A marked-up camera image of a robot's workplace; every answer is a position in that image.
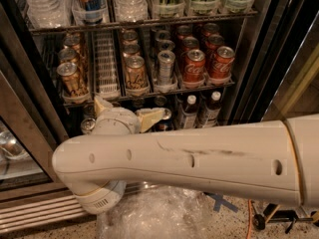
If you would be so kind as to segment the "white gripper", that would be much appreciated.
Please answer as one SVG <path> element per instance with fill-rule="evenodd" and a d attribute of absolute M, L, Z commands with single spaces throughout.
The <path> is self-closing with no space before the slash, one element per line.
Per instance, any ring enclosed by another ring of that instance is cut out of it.
<path fill-rule="evenodd" d="M 134 114 L 124 108 L 113 108 L 113 105 L 100 96 L 94 97 L 97 116 L 92 134 L 126 135 L 148 131 L 154 124 L 162 120 L 164 109 L 140 109 Z"/>

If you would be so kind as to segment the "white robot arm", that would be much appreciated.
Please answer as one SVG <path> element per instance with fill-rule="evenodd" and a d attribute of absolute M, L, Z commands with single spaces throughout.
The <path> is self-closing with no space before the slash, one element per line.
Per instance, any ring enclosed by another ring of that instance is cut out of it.
<path fill-rule="evenodd" d="M 133 112 L 106 106 L 52 164 L 92 214 L 115 206 L 130 181 L 318 208 L 319 116 L 143 133 Z"/>

